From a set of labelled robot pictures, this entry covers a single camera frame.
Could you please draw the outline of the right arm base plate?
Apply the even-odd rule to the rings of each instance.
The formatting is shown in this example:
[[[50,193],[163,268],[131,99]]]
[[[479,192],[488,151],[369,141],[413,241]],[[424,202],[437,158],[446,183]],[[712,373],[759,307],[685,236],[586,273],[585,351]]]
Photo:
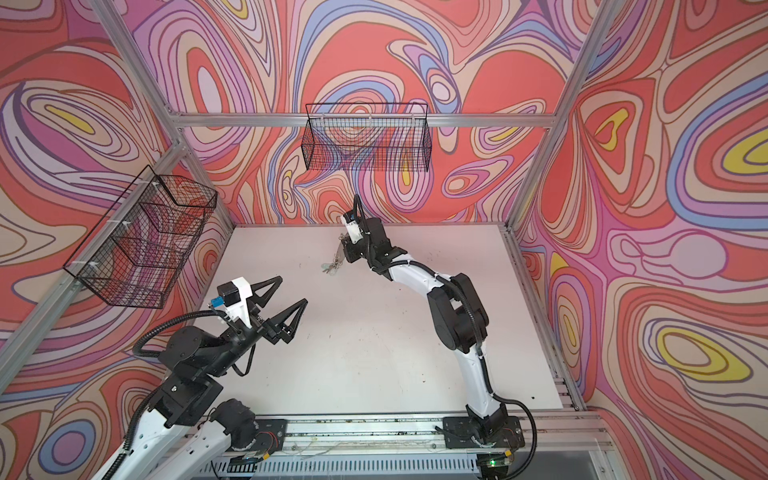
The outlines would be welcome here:
[[[448,449],[502,448],[516,451],[526,445],[517,416],[506,417],[488,428],[470,417],[444,417],[435,431],[443,436]]]

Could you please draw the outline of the perforated metal ring plate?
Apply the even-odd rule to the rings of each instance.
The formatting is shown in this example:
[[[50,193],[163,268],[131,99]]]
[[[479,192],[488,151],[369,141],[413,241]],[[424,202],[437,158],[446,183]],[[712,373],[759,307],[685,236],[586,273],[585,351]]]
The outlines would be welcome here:
[[[336,268],[340,268],[346,262],[346,243],[348,235],[343,234],[339,236],[339,245],[334,256],[333,265]]]

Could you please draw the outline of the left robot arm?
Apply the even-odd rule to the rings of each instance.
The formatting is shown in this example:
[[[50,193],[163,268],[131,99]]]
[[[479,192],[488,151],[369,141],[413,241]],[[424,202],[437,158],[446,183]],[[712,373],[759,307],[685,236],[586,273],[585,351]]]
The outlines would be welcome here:
[[[191,479],[228,451],[239,464],[257,465],[282,450],[286,421],[260,420],[237,399],[217,400],[221,377],[249,374],[237,363],[251,358],[259,341],[295,338],[306,299],[271,318],[261,315],[282,282],[240,277],[221,284],[207,309],[166,321],[136,342],[133,354],[159,360],[168,375],[141,401],[121,446],[95,478]]]

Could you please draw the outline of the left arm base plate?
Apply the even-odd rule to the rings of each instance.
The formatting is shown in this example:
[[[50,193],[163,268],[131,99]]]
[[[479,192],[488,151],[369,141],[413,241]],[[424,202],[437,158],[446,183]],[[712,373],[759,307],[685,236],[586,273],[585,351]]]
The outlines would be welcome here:
[[[242,450],[274,454],[281,451],[286,439],[288,421],[257,418],[246,432],[247,443]]]

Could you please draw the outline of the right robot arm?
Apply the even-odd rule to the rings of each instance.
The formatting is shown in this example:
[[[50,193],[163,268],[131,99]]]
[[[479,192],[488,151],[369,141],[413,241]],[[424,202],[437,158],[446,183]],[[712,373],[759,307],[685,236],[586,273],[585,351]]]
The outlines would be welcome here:
[[[382,220],[365,214],[358,194],[342,223],[345,260],[364,260],[375,274],[424,297],[438,339],[455,354],[467,394],[466,414],[444,418],[435,431],[450,449],[502,448],[510,458],[528,447],[522,464],[510,473],[521,474],[537,451],[535,418],[522,401],[504,398],[492,386],[484,351],[489,317],[471,279],[463,273],[439,273],[394,245]]]

